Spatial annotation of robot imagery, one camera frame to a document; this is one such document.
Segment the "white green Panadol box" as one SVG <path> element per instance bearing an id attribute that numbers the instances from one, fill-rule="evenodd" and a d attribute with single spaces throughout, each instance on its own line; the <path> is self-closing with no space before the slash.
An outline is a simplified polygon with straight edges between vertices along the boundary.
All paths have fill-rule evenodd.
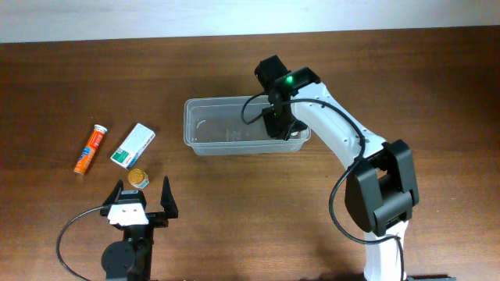
<path id="1" fill-rule="evenodd" d="M 153 130 L 137 123 L 122 144 L 112 153 L 110 160 L 122 168 L 131 169 L 154 138 Z"/>

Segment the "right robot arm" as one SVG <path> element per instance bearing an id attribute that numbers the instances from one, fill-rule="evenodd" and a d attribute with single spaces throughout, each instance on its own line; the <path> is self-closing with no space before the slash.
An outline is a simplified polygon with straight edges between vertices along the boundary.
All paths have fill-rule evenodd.
<path id="1" fill-rule="evenodd" d="M 335 216 L 334 225 L 348 239 L 364 245 L 366 280 L 406 280 L 405 231 L 420 196 L 413 153 L 406 142 L 387 142 L 368 130 L 333 98 L 310 68 L 290 71 L 277 55 L 262 60 L 254 74 L 270 106 L 262 110 L 273 139 L 310 128 L 345 167 L 329 201 L 345 188 L 345 206 L 364 236 L 348 233 Z"/>

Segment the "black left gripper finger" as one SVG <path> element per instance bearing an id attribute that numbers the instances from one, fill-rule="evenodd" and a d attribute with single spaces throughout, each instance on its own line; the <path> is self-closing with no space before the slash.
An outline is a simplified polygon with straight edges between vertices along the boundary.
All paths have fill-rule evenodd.
<path id="1" fill-rule="evenodd" d="M 117 183 L 116 183 L 116 185 L 112 189 L 112 192 L 104 200 L 104 202 L 102 203 L 102 205 L 103 206 L 108 206 L 108 205 L 115 204 L 116 201 L 117 201 L 117 198 L 119 197 L 119 195 L 121 194 L 122 191 L 123 191 L 123 181 L 122 180 L 118 180 Z"/>
<path id="2" fill-rule="evenodd" d="M 168 219 L 177 219 L 179 211 L 173 197 L 168 176 L 164 176 L 160 204 Z"/>

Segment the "orange effervescent tablet tube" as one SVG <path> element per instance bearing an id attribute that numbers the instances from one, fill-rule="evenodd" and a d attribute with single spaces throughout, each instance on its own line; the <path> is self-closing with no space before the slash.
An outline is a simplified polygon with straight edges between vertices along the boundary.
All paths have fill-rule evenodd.
<path id="1" fill-rule="evenodd" d="M 91 136 L 89 137 L 87 143 L 85 144 L 84 150 L 82 151 L 77 161 L 77 164 L 73 169 L 75 173 L 84 175 L 87 172 L 91 164 L 91 161 L 96 151 L 98 150 L 98 146 L 102 142 L 106 132 L 107 129 L 104 126 L 98 124 L 94 125 L 94 129 L 91 133 Z"/>

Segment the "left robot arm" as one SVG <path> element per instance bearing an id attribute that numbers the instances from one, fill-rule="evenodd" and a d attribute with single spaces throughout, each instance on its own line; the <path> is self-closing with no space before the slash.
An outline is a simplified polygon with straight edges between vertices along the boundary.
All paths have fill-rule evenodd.
<path id="1" fill-rule="evenodd" d="M 119 180 L 102 204 L 100 215 L 123 232 L 123 238 L 102 253 L 101 264 L 107 280 L 142 281 L 151 279 L 154 231 L 166 228 L 179 215 L 169 178 L 163 179 L 161 212 L 147 212 L 141 190 L 124 190 Z"/>

